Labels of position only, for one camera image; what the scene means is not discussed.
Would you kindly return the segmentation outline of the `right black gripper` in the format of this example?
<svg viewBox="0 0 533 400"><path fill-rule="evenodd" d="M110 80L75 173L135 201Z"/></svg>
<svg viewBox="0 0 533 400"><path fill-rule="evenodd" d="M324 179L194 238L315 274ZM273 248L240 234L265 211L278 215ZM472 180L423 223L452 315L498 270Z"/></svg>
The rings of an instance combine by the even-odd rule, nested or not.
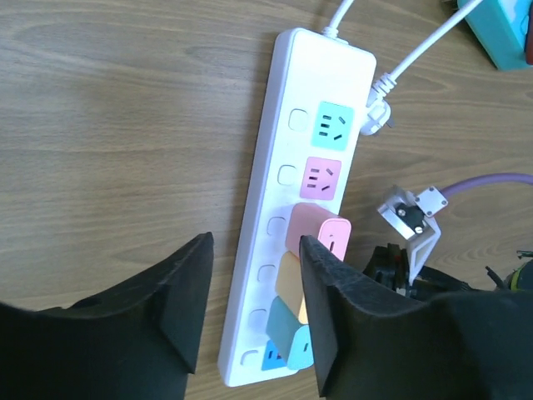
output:
<svg viewBox="0 0 533 400"><path fill-rule="evenodd" d="M532 252L519 251L517 256L524 258L526 262L506 278L501 278L493 269L486 267L486 273L495 284L496 291L532 290ZM475 291L469 283L427 266L422 268L414 282L409 282L407 252L391 243L374 249L363 273L390 290L415 300L428 300L442 293Z"/></svg>

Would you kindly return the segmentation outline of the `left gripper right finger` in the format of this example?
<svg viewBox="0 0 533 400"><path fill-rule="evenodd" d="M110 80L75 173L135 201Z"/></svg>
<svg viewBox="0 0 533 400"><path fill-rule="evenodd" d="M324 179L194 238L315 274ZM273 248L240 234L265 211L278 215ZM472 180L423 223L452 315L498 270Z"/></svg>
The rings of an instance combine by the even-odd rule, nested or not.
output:
<svg viewBox="0 0 533 400"><path fill-rule="evenodd" d="M404 297L300 241L316 382L325 399L529 399L532 294Z"/></svg>

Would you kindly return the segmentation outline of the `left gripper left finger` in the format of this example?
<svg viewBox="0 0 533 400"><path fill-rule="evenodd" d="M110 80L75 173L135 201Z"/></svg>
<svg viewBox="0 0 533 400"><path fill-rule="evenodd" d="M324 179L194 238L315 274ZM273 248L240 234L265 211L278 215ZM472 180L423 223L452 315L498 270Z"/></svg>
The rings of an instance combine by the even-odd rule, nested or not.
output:
<svg viewBox="0 0 533 400"><path fill-rule="evenodd" d="M3 304L2 398L184 398L197 366L213 258L206 232L71 307Z"/></svg>

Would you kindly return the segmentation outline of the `salmon charger plug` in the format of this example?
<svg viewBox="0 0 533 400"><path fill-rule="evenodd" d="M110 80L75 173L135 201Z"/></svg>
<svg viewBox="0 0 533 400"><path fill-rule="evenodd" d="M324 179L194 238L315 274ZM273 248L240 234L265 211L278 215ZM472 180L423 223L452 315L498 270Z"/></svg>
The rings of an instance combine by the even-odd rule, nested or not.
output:
<svg viewBox="0 0 533 400"><path fill-rule="evenodd" d="M351 236L351 223L315 203L301 202L291 211L286 234L286 248L297 257L302 236L314 237L343 261Z"/></svg>

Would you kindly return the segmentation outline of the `yellow charger plug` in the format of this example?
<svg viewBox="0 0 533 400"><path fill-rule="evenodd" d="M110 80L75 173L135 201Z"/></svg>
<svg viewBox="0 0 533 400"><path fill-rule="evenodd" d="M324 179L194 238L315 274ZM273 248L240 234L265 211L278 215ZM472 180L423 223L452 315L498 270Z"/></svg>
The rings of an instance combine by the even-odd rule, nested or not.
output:
<svg viewBox="0 0 533 400"><path fill-rule="evenodd" d="M308 324L300 260L292 252L286 252L281 257L276 279L276 293L299 323Z"/></svg>

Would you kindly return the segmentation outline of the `white power strip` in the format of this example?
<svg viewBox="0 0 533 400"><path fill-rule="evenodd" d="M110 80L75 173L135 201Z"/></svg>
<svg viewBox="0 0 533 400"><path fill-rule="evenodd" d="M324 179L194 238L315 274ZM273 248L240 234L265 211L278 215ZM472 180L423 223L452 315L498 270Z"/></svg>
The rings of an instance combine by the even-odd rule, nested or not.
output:
<svg viewBox="0 0 533 400"><path fill-rule="evenodd" d="M339 211L375 70L372 53L305 28L276 38L217 360L228 387L291 373L262 366L291 211Z"/></svg>

